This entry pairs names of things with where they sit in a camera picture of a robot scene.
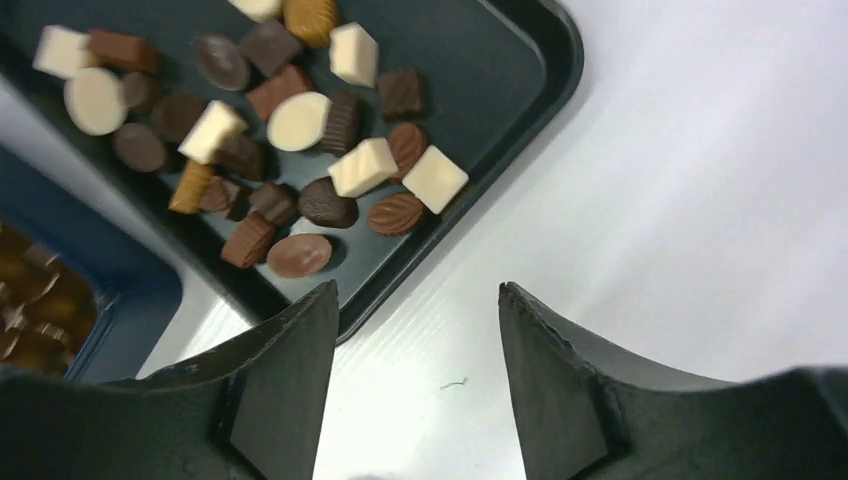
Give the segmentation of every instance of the square chocolate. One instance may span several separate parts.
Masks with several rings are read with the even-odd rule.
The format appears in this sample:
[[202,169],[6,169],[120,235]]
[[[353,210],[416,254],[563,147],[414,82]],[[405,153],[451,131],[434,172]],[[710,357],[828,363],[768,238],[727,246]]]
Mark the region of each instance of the square chocolate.
[[239,42],[241,54],[270,77],[303,51],[303,45],[274,18],[256,25]]
[[247,187],[216,175],[203,192],[200,208],[227,220],[241,220],[247,214],[247,194]]
[[381,73],[377,76],[377,89],[385,121],[410,120],[427,115],[424,77],[418,70],[407,68]]

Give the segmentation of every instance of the round chocolate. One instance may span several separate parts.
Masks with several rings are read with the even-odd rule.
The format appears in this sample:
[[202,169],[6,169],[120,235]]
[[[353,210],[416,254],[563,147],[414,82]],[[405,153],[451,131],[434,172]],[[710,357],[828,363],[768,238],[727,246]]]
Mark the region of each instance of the round chocolate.
[[218,88],[244,90],[250,81],[250,69],[238,47],[229,38],[213,33],[194,43],[197,68],[206,80]]
[[168,141],[181,143],[204,110],[206,101],[193,93],[180,91],[159,101],[153,107],[150,120]]
[[162,84],[141,72],[130,72],[121,78],[124,102],[135,113],[146,114],[162,98]]
[[152,128],[141,123],[127,123],[112,135],[112,148],[122,162],[136,172],[167,170],[170,157],[165,142]]
[[271,247],[268,267],[283,278],[303,278],[321,271],[332,256],[333,246],[324,236],[292,235]]
[[330,177],[319,178],[303,187],[297,209],[306,219],[321,227],[350,228],[359,219],[356,200],[338,196]]
[[368,226],[384,237],[408,233],[421,223],[427,208],[411,193],[395,193],[377,202],[368,212]]

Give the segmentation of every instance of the chocolate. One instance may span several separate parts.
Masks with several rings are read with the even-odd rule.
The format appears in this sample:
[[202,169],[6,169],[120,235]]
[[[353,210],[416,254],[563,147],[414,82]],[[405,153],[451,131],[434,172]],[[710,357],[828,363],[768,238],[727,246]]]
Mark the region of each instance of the chocolate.
[[378,235],[396,237],[410,232],[424,219],[427,207],[415,195],[395,193],[377,202],[368,212],[368,226]]
[[263,122],[271,118],[274,110],[289,98],[315,90],[312,79],[300,67],[286,65],[280,73],[266,80],[247,94],[247,99]]
[[380,108],[387,122],[421,118],[427,115],[424,77],[414,68],[381,73],[377,76]]
[[162,84],[156,78],[130,72],[121,78],[121,90],[127,107],[138,114],[150,113],[153,105],[162,98]]
[[297,215],[294,199],[275,183],[263,183],[250,194],[248,200],[257,212],[278,227],[288,223]]
[[227,220],[241,220],[247,213],[247,196],[247,187],[216,175],[203,192],[200,208]]
[[215,169],[211,165],[202,165],[194,160],[187,161],[180,183],[171,196],[168,210],[185,214],[200,211],[200,201],[214,174]]
[[239,42],[239,51],[270,77],[303,51],[300,40],[275,18],[256,25]]
[[163,98],[153,107],[150,120],[169,142],[181,143],[206,110],[206,101],[197,95],[179,91]]
[[258,212],[242,220],[221,249],[221,260],[238,268],[255,265],[271,245],[276,228]]
[[292,235],[268,251],[268,268],[283,278],[303,278],[321,271],[332,256],[333,246],[324,236]]
[[229,38],[213,33],[194,42],[194,58],[200,74],[212,85],[229,91],[244,90],[250,68]]
[[330,44],[330,31],[338,25],[336,0],[286,0],[286,28],[312,48]]
[[159,73],[159,52],[141,37],[102,28],[88,31],[86,48],[102,63],[134,72]]
[[330,96],[330,111],[321,139],[321,151],[341,157],[359,140],[362,100],[356,94],[338,90]]
[[112,149],[136,172],[162,172],[171,167],[165,142],[147,125],[127,123],[112,135]]
[[359,219],[359,206],[353,198],[336,194],[330,177],[319,178],[300,191],[298,211],[321,227],[350,228]]
[[244,135],[235,135],[221,144],[215,150],[212,163],[256,182],[265,175],[265,153],[262,147],[256,140]]
[[398,125],[389,135],[389,149],[398,165],[398,171],[389,180],[392,183],[400,183],[424,154],[428,144],[427,134],[418,125],[414,123]]

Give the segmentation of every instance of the dark chocolate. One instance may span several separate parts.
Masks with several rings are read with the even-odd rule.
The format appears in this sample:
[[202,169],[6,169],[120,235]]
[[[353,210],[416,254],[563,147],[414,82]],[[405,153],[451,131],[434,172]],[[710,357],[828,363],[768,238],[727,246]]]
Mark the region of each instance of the dark chocolate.
[[303,45],[277,19],[269,18],[241,39],[239,50],[262,75],[270,77],[300,55]]
[[285,225],[297,215],[294,199],[275,183],[263,183],[248,200],[257,212],[277,226]]
[[92,28],[88,31],[86,49],[106,65],[153,75],[159,73],[159,52],[141,37]]
[[265,153],[259,143],[244,135],[235,135],[215,150],[214,161],[230,172],[260,181],[265,175]]
[[244,185],[216,175],[203,192],[200,208],[227,220],[241,220],[247,213],[248,195],[249,190]]
[[324,236],[292,235],[268,250],[268,267],[283,278],[303,278],[321,271],[332,256],[333,245]]
[[358,143],[362,100],[354,93],[337,90],[330,101],[321,151],[341,157]]
[[165,142],[141,123],[127,123],[112,135],[112,148],[124,164],[136,172],[162,172],[171,167]]
[[319,178],[303,187],[297,208],[307,220],[322,227],[350,228],[359,219],[356,199],[338,196],[330,177]]
[[162,98],[159,80],[141,72],[130,72],[121,78],[121,90],[127,107],[135,113],[146,115]]
[[185,90],[172,93],[153,107],[150,120],[170,142],[181,143],[206,110],[206,101]]
[[194,42],[194,58],[201,75],[212,85],[229,91],[244,90],[250,68],[229,38],[213,33]]
[[424,76],[414,68],[377,76],[380,108],[387,122],[411,120],[427,115]]

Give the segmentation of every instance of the ridged chocolate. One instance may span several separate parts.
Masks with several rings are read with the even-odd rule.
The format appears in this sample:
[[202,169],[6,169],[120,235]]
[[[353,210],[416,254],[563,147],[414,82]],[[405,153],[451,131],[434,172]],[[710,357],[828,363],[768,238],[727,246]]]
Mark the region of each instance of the ridged chocolate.
[[337,90],[330,101],[321,151],[341,157],[358,143],[362,99],[352,92]]
[[156,131],[141,123],[127,123],[112,134],[112,149],[136,172],[161,172],[171,167],[171,155],[165,142]]
[[410,232],[424,219],[427,207],[415,195],[395,193],[377,202],[368,212],[368,226],[378,235],[396,237]]
[[312,79],[300,67],[286,65],[280,73],[265,80],[247,94],[247,99],[263,122],[267,122],[278,105],[299,93],[315,90]]
[[276,228],[265,217],[253,212],[242,220],[221,249],[221,260],[238,268],[256,264],[268,251]]
[[304,233],[277,242],[268,251],[268,267],[283,278],[303,278],[327,266],[333,246],[322,235]]
[[389,181],[400,183],[424,154],[428,144],[427,134],[418,125],[414,123],[398,125],[389,135],[389,149],[398,166],[397,173],[389,177]]
[[257,212],[277,226],[285,225],[297,215],[294,199],[272,182],[263,183],[250,194],[248,200]]
[[194,160],[186,162],[183,176],[180,178],[180,183],[174,194],[171,196],[171,203],[168,205],[168,210],[192,214],[200,211],[200,201],[203,199],[203,193],[206,187],[212,180],[215,174],[215,169],[209,165],[202,165]]
[[350,228],[359,219],[356,200],[338,196],[330,177],[319,178],[303,187],[297,208],[306,219],[322,227]]
[[330,31],[338,25],[336,0],[286,0],[286,28],[312,48],[330,44]]
[[424,77],[414,68],[381,73],[377,76],[383,120],[395,122],[427,115]]
[[244,135],[230,137],[215,150],[212,163],[258,182],[265,175],[265,153],[259,143]]

